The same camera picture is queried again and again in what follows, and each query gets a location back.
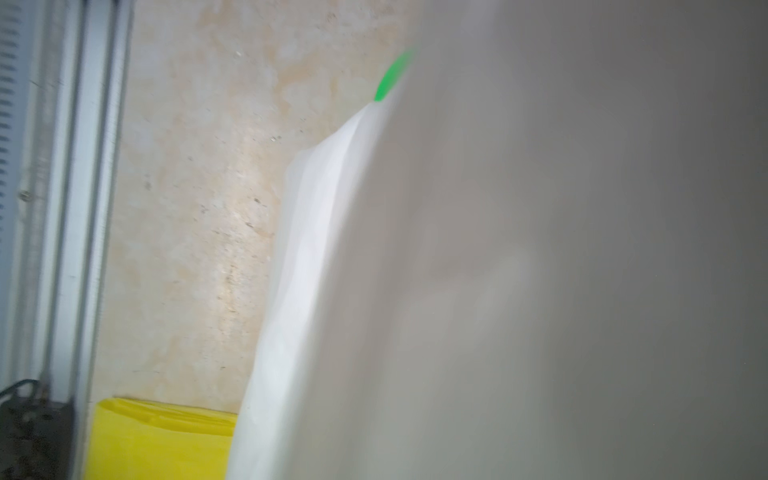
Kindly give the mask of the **white raincoat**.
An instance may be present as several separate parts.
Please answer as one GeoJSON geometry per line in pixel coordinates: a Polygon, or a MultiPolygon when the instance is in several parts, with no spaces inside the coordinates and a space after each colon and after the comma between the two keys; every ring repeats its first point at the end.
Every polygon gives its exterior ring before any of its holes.
{"type": "Polygon", "coordinates": [[[231,479],[763,479],[767,5],[433,1],[293,214],[231,479]]]}

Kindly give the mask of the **yellow raincoat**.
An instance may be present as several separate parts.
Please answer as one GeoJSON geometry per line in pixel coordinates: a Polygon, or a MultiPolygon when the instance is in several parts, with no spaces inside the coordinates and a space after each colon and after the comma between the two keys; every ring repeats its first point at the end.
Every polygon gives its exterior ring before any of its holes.
{"type": "Polygon", "coordinates": [[[93,409],[86,479],[223,479],[237,416],[111,398],[93,409]]]}

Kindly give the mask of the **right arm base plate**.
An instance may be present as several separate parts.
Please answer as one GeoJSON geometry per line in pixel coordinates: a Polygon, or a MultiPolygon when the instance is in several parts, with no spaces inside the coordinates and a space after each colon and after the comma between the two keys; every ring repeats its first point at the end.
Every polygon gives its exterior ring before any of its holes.
{"type": "Polygon", "coordinates": [[[35,379],[1,391],[1,477],[70,477],[75,412],[71,403],[49,400],[35,379]]]}

